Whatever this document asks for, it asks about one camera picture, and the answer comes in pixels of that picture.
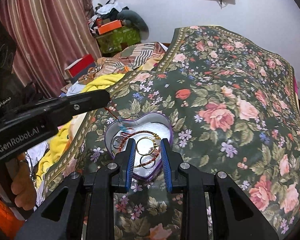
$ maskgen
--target yellow towel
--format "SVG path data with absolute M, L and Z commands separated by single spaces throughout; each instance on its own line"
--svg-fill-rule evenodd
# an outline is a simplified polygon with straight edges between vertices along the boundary
M 81 93 L 99 90 L 99 89 L 106 89 L 112 85 L 114 85 L 116 82 L 118 82 L 120 79 L 124 77 L 124 74 L 109 74 L 104 75 L 96 78 L 94 81 L 87 84 L 84 89 L 81 91 Z M 46 155 L 40 160 L 39 162 L 39 169 L 37 172 L 37 187 L 40 187 L 41 184 L 41 178 L 43 174 L 47 172 L 47 169 L 50 168 L 53 164 L 55 164 L 62 154 L 65 151 L 66 145 L 69 141 L 68 139 L 68 129 L 70 126 L 70 122 L 65 124 L 58 132 L 58 134 L 51 139 L 50 142 L 50 150 L 46 153 Z

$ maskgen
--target curtain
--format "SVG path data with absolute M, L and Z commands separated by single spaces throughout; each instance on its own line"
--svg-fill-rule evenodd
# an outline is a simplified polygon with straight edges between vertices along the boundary
M 13 71 L 23 84 L 37 81 L 46 97 L 58 96 L 68 65 L 86 54 L 101 57 L 86 20 L 88 1 L 0 0 L 0 20 L 17 43 Z

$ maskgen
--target bed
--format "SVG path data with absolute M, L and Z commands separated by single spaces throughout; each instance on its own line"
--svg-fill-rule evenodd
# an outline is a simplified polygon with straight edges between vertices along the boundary
M 107 90 L 123 118 L 166 115 L 173 150 L 185 162 L 226 171 L 279 238 L 289 236 L 300 219 L 300 114 L 293 68 L 282 57 L 221 27 L 179 28 L 154 69 L 130 71 Z M 103 109 L 86 114 L 45 175 L 45 197 L 70 172 L 84 175 L 111 161 L 109 118 Z M 179 239 L 183 195 L 167 194 L 162 173 L 134 179 L 130 192 L 114 199 L 115 239 Z M 211 217 L 208 226 L 211 232 Z

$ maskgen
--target white wall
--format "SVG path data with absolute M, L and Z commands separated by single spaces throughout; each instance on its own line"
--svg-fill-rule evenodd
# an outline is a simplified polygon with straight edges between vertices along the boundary
M 94 3 L 105 3 L 98 0 Z M 149 26 L 145 41 L 171 42 L 175 28 L 221 25 L 280 54 L 300 82 L 300 9 L 294 0 L 118 0 Z

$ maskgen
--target orange fabric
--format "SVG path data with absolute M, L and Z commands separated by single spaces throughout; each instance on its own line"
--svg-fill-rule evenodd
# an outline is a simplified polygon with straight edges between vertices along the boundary
M 9 239 L 16 236 L 24 221 L 18 220 L 10 208 L 0 200 L 0 228 Z

